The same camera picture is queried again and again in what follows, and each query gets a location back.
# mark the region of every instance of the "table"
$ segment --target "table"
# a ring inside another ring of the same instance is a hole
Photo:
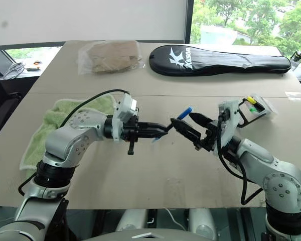
[[[29,93],[0,132],[0,205],[18,206],[17,187],[25,179],[19,163],[31,135],[44,112],[61,98],[87,98],[80,93]],[[134,95],[140,120],[168,124],[188,106],[211,118],[217,105],[229,97]],[[239,130],[237,135],[266,147],[283,161],[301,169],[301,98],[267,98],[278,110],[273,120],[262,118]],[[197,130],[203,129],[192,124]],[[93,143],[76,169],[67,195],[69,208],[190,208],[240,207],[242,182],[227,173],[217,157],[175,131],[161,140],[139,140],[135,154],[127,155],[128,144],[111,140]],[[248,184],[248,194],[257,186]],[[247,207],[264,204],[259,194]]]
[[[205,77],[171,77],[151,70],[148,57],[163,44],[141,43],[145,69],[108,75],[78,75],[78,50],[87,41],[65,43],[51,64],[33,85],[30,93],[87,93],[122,88],[135,95],[153,96],[246,96],[256,92],[263,97],[286,97],[285,92],[301,92],[295,75],[230,73]],[[208,50],[245,54],[280,55],[276,47],[200,45]]]

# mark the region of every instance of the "white wall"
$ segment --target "white wall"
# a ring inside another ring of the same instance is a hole
[[[0,45],[182,40],[187,0],[0,0]]]

